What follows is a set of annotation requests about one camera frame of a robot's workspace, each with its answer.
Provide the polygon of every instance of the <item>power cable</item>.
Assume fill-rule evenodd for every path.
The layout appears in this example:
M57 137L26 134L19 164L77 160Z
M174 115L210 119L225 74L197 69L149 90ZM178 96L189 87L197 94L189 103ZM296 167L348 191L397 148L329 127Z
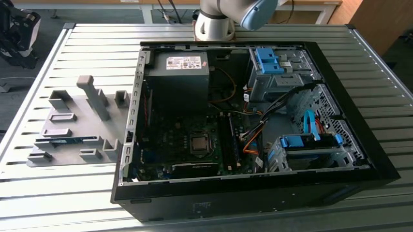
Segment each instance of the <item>power cable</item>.
M292 17L293 17L293 13L295 13L295 5L296 5L295 0L292 0L292 11L291 11L291 16L289 16L289 18L288 18L286 20L281 21L280 23L289 23L289 22L291 22L291 19L292 19Z

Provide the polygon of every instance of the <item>aluminum extrusion table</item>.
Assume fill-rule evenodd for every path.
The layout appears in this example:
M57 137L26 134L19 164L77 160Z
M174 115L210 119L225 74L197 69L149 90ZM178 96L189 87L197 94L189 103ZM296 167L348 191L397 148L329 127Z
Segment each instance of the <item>aluminum extrusion table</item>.
M66 89L71 95L85 94L77 87L77 77L93 75L106 94L131 92L139 42L190 41L192 30L192 25L66 25L0 144L0 231L412 231L412 93L357 30L345 26L269 25L257 32L237 28L237 38L320 43L400 171L403 178L388 186L364 191L329 207L142 224L110 203L115 163L27 167L33 143L50 112L51 91Z

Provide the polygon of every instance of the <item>sticker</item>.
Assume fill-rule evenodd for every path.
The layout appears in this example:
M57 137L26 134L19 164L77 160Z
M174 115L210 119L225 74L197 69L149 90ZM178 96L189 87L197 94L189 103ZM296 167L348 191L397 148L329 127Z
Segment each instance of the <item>sticker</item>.
M264 161L260 157L256 158L256 163L258 164L261 168L264 168Z
M250 102L250 95L245 93L245 101Z
M201 57L169 57L168 70L202 69Z
M53 140L51 143L54 143L54 144L65 144L65 143L67 143L67 141L66 140Z
M291 62L280 62L280 64L284 67L292 67L292 63Z

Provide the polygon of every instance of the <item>gray block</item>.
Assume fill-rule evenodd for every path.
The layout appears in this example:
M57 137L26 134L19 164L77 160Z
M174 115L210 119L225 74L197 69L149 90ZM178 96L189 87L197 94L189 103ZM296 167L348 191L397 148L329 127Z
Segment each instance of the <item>gray block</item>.
M95 109L99 118L102 121L107 121L111 119L110 113L106 109L105 102L102 102L102 92L99 93L94 86L94 77L93 76L79 76L78 87L83 89L93 108Z
M85 161L97 161L99 159L102 159L102 154L98 151L98 149L82 149L79 156L83 158Z
M62 113L62 114L53 114L50 116L51 122L75 122L78 119L77 115L74 113Z
M119 142L119 140L115 140L115 146L113 146L110 144L109 140L105 140L105 144L103 144L103 152L107 154L109 158L111 160L117 160L118 159L118 155L122 149L122 143Z
M127 93L127 91L125 90L119 90L115 93L115 103L118 108L129 108L130 107L130 103L131 103L131 99L130 99L130 95Z
M50 103L57 110L69 109L66 102L71 99L73 97L66 90L54 90L50 96Z
M103 146L103 139L102 139L101 136L98 136L98 138L95 138L95 139L83 140L83 144L87 145L87 146L101 147L101 146Z
M43 137L58 138L58 137L70 137L73 135L71 129L46 129L42 133Z
M46 151L33 151L29 158L31 162L41 163L41 162L51 162L53 161L53 155L49 154Z
M57 147L55 144L51 143L50 141L47 141L47 142L35 142L34 145L39 149L54 149Z

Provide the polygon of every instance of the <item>motherboard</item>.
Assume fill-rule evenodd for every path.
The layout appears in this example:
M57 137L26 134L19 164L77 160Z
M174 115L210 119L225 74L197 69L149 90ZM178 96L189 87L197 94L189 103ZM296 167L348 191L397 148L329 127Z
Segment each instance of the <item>motherboard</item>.
M252 173L253 157L241 156L242 116L210 114L153 117L142 135L138 176L164 180Z

